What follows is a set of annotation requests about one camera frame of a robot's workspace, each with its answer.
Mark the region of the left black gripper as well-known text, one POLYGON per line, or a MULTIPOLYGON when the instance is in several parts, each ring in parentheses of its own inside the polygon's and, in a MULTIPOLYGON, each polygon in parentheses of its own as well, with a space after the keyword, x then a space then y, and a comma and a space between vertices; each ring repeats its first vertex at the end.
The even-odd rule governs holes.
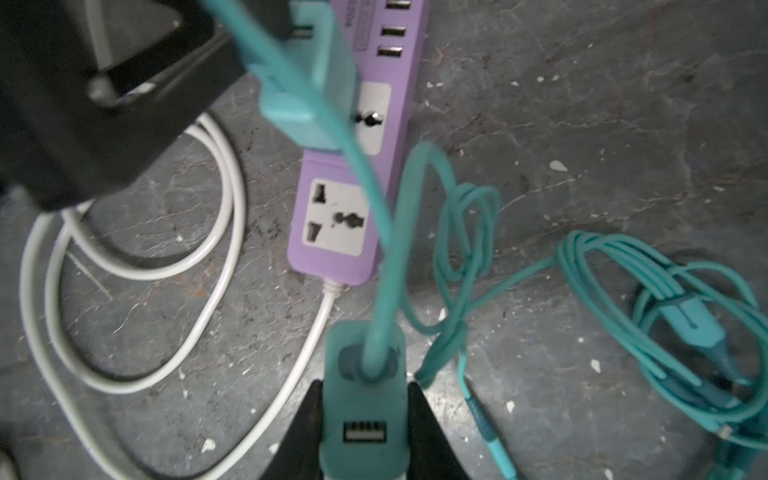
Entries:
POLYGON ((197 1, 179 26, 98 68, 59 1, 1 5, 1 187, 57 211, 127 187, 244 72, 197 1))

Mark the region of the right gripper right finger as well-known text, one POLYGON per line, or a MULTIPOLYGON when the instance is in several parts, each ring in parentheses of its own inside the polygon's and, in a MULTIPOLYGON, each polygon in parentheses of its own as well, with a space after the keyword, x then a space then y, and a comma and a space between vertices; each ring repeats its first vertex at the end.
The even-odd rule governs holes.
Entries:
POLYGON ((469 480, 421 387, 408 384, 408 444, 410 464, 407 480, 469 480))

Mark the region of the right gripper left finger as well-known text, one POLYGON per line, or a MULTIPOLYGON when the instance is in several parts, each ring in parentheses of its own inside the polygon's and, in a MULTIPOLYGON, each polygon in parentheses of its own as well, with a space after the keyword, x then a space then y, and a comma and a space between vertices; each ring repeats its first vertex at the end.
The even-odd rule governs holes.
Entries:
POLYGON ((277 453, 260 480, 320 480, 323 473, 319 461, 322 440, 321 380, 309 386, 277 453))

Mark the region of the teal charger adapter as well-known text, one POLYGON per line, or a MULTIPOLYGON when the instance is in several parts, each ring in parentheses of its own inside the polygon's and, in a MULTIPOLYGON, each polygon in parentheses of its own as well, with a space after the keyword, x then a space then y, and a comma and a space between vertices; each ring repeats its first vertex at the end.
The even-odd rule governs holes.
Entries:
POLYGON ((394 327, 376 380, 361 373, 366 321, 335 324, 322 385, 321 471, 326 479, 404 479, 410 464, 406 340, 394 327))
MULTIPOLYGON (((327 1, 291 1, 294 28, 300 33, 281 42, 281 48, 308 83, 329 101, 345 120, 357 106, 359 76, 355 55, 327 1)), ((337 152, 338 142, 326 121, 302 93, 289 90, 275 70, 251 54, 243 55, 250 72, 262 83, 259 109, 294 143, 304 149, 337 152)))

